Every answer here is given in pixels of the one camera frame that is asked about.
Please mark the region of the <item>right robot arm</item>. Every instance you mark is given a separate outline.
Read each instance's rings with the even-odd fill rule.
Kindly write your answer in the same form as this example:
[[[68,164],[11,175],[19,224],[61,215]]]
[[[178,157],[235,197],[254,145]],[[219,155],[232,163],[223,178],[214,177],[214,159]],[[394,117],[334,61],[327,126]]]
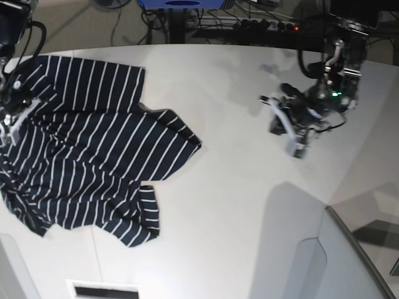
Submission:
[[[32,14],[38,1],[1,1],[1,111],[16,115],[32,103],[27,92],[14,88],[17,64],[12,72],[5,71],[6,65],[14,57],[16,45],[23,37],[26,29],[37,27],[41,30],[41,40],[33,57],[37,57],[46,41],[47,29],[41,22],[33,21]]]

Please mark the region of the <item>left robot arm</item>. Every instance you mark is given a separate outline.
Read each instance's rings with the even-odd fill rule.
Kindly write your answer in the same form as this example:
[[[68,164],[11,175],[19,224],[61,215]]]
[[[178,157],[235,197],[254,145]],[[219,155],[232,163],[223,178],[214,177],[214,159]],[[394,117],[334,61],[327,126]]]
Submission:
[[[321,61],[304,65],[303,52],[297,51],[301,72],[315,84],[301,92],[282,83],[283,97],[264,99],[277,106],[270,126],[277,136],[306,137],[311,131],[334,130],[346,123],[345,114],[357,106],[368,31],[378,26],[379,11],[371,1],[331,1],[323,10]]]

